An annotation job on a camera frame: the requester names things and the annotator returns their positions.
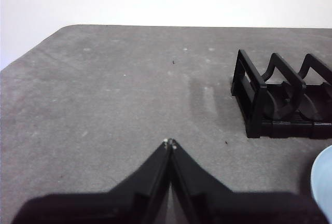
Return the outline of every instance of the light blue object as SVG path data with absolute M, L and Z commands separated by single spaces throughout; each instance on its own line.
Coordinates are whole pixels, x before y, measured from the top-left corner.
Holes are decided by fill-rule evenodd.
M 324 149 L 312 165 L 311 192 L 332 224 L 332 145 Z

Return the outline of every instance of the debris speck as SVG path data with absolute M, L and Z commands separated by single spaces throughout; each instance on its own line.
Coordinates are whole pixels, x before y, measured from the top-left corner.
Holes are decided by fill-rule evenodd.
M 85 137 L 88 134 L 88 131 L 82 133 L 82 137 Z

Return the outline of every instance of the tabletop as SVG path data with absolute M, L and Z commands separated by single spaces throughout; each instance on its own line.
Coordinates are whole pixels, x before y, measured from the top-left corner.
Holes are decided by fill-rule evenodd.
M 11 63 L 2 223 L 33 197 L 109 191 L 168 137 L 234 191 L 310 196 L 311 165 L 332 139 L 247 138 L 230 93 L 239 49 L 261 74 L 273 52 L 295 71 L 309 52 L 332 67 L 332 30 L 70 25 Z M 169 201 L 166 223 L 176 220 Z

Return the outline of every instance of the white wall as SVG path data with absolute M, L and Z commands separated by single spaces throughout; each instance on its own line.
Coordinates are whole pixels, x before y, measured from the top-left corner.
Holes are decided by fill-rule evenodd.
M 2 0 L 1 68 L 70 24 L 332 27 L 332 0 Z

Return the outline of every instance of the black holder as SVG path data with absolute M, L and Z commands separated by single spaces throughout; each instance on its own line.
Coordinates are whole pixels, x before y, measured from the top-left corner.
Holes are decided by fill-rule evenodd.
M 35 198 L 13 224 L 154 223 L 170 182 L 189 223 L 328 224 L 311 198 L 231 191 L 171 138 L 110 192 Z
M 287 81 L 266 84 L 275 68 Z M 326 82 L 306 85 L 303 79 L 310 68 Z M 266 72 L 260 75 L 246 52 L 239 50 L 231 93 L 237 98 L 249 138 L 332 138 L 332 70 L 312 54 L 306 55 L 296 73 L 273 53 Z

